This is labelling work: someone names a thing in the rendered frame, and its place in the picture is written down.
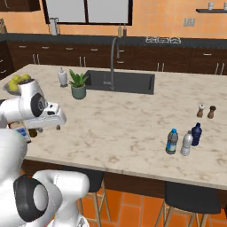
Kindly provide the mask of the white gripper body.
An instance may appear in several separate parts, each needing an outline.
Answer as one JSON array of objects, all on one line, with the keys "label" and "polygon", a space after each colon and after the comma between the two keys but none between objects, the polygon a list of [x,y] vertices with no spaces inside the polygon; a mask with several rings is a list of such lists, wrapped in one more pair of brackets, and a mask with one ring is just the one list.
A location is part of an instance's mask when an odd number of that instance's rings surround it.
[{"label": "white gripper body", "polygon": [[67,122],[66,115],[59,109],[56,113],[54,111],[43,112],[38,118],[25,120],[27,129],[39,129],[49,126],[60,126]]}]

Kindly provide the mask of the blue and white bottle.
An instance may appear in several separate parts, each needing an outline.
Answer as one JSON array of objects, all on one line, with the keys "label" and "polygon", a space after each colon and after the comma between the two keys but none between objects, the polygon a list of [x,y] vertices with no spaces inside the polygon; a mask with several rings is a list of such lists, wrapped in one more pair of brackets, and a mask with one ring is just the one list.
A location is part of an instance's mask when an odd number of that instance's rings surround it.
[{"label": "blue and white bottle", "polygon": [[30,135],[28,134],[27,130],[25,128],[16,128],[16,130],[21,134],[21,136],[24,138],[24,140],[27,143],[31,142]]}]

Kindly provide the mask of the green plant in grey pot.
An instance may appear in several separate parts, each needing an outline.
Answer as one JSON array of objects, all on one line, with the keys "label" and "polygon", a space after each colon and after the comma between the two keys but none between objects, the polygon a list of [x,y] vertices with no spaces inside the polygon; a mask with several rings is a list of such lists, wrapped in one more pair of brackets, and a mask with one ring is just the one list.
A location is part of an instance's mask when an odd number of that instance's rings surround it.
[{"label": "green plant in grey pot", "polygon": [[86,86],[85,83],[88,76],[84,74],[76,74],[72,69],[69,70],[71,80],[69,84],[71,85],[71,91],[73,98],[77,100],[82,100],[86,97]]}]

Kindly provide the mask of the grey fruit bowl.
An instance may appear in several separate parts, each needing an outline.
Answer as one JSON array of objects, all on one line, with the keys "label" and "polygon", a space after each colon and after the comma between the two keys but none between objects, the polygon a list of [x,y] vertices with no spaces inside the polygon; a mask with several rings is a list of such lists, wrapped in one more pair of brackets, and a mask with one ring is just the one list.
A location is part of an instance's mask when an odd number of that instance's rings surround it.
[{"label": "grey fruit bowl", "polygon": [[24,85],[29,84],[31,80],[24,80],[24,81],[9,81],[4,85],[4,90],[7,91],[8,93],[16,96],[21,96],[24,92]]}]

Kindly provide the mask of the black bar stool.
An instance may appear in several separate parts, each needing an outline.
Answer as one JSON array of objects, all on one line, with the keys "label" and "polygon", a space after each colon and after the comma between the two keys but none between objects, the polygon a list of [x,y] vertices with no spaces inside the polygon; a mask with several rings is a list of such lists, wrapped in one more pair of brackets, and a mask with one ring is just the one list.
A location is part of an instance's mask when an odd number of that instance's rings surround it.
[{"label": "black bar stool", "polygon": [[62,169],[67,171],[80,172],[85,174],[89,178],[90,189],[88,192],[88,196],[93,198],[96,218],[95,219],[89,218],[88,221],[95,223],[98,227],[101,227],[100,213],[103,205],[106,205],[106,213],[107,213],[108,221],[111,222],[110,209],[109,209],[108,200],[106,197],[106,187],[105,187],[105,181],[104,181],[105,172],[99,171],[99,170],[87,169],[87,168],[76,168],[76,167],[63,167]]},{"label": "black bar stool", "polygon": [[191,215],[187,227],[192,227],[193,221],[197,222],[197,227],[205,227],[210,214],[221,213],[216,189],[166,182],[165,197],[154,227],[158,227],[161,218],[163,227],[168,227],[175,211]]}]

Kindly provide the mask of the dark grey sink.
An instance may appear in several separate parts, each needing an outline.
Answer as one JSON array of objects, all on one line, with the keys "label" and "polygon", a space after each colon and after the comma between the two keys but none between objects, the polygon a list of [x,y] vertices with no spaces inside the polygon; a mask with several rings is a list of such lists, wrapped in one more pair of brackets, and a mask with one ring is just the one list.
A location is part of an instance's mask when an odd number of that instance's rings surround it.
[{"label": "dark grey sink", "polygon": [[[111,91],[111,72],[88,70],[86,88],[88,90]],[[116,92],[128,92],[137,94],[154,93],[155,74],[140,74],[131,72],[114,72],[113,84]]]}]

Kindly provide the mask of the grey coffee machine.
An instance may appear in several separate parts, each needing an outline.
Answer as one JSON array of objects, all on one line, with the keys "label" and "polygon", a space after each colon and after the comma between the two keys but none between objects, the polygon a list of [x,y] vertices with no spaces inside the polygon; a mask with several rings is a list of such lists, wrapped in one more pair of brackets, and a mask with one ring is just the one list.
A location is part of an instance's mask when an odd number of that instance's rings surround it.
[{"label": "grey coffee machine", "polygon": [[59,26],[58,26],[59,19],[58,18],[49,18],[49,22],[50,22],[50,26],[51,26],[51,34],[59,35]]}]

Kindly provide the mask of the tan knife block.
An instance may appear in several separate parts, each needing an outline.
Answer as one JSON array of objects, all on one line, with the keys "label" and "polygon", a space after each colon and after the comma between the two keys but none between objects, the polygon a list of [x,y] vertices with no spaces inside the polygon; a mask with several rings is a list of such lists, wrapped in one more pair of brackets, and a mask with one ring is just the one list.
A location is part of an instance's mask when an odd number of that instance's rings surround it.
[{"label": "tan knife block", "polygon": [[4,24],[4,19],[0,19],[0,34],[7,34],[7,28]]}]

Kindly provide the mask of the grey bottle with blue cap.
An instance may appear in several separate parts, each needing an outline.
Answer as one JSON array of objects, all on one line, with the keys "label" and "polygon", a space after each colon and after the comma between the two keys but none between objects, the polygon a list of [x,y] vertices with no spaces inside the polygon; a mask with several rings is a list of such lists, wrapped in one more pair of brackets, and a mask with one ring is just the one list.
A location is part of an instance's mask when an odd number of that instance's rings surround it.
[{"label": "grey bottle with blue cap", "polygon": [[176,144],[178,141],[178,133],[176,129],[172,129],[168,133],[168,141],[166,145],[166,153],[174,154],[176,152]]}]

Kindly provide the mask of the hob with white grates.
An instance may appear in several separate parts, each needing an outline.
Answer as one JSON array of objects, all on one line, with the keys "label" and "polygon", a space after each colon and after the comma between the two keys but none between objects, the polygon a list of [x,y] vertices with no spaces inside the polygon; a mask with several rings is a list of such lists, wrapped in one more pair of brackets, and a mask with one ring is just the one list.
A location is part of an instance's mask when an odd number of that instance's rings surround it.
[{"label": "hob with white grates", "polygon": [[162,37],[162,36],[147,36],[145,38],[146,43],[167,43],[167,44],[180,44],[180,37]]}]

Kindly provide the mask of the dark blue bottle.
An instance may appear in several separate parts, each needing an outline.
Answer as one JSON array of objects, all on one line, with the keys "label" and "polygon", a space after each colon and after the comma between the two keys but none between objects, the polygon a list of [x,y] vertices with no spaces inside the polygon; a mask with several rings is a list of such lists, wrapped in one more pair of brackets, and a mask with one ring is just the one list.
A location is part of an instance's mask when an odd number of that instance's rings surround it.
[{"label": "dark blue bottle", "polygon": [[200,123],[197,122],[196,125],[192,128],[192,146],[197,146],[200,142],[200,136],[202,134],[202,129]]}]

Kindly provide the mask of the dark brown cupboard run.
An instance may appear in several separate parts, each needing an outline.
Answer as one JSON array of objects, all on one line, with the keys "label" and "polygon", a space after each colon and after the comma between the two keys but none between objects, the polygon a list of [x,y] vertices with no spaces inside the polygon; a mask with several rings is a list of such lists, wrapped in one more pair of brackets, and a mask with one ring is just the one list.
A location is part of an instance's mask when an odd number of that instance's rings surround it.
[{"label": "dark brown cupboard run", "polygon": [[[12,60],[12,70],[28,64],[73,67],[111,67],[111,44],[4,41],[1,52]],[[114,69],[174,73],[227,74],[227,50],[185,47],[119,45]]]}]

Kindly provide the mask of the brown shaker with white cap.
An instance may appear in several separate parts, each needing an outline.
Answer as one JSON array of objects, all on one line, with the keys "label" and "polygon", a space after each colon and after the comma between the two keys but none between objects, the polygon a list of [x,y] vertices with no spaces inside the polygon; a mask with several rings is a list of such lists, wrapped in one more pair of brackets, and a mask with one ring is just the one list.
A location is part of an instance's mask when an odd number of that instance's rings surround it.
[{"label": "brown shaker with white cap", "polygon": [[197,117],[202,117],[203,116],[203,110],[205,109],[205,106],[203,104],[199,105],[199,110],[197,112]]}]

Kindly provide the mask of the window with dark frame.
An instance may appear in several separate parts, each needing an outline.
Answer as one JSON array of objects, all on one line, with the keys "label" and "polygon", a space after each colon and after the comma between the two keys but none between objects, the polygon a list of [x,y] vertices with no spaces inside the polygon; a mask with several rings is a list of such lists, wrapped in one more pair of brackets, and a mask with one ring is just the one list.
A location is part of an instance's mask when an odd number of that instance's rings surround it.
[{"label": "window with dark frame", "polygon": [[132,25],[133,0],[42,0],[47,24]]}]

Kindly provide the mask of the dark wall shelf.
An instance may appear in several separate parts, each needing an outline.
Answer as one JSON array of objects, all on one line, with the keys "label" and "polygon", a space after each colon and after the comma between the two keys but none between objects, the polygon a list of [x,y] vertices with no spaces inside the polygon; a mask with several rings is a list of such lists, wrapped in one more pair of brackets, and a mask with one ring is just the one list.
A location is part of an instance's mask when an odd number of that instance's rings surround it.
[{"label": "dark wall shelf", "polygon": [[197,13],[225,13],[227,14],[227,10],[225,9],[196,9],[195,10]]}]

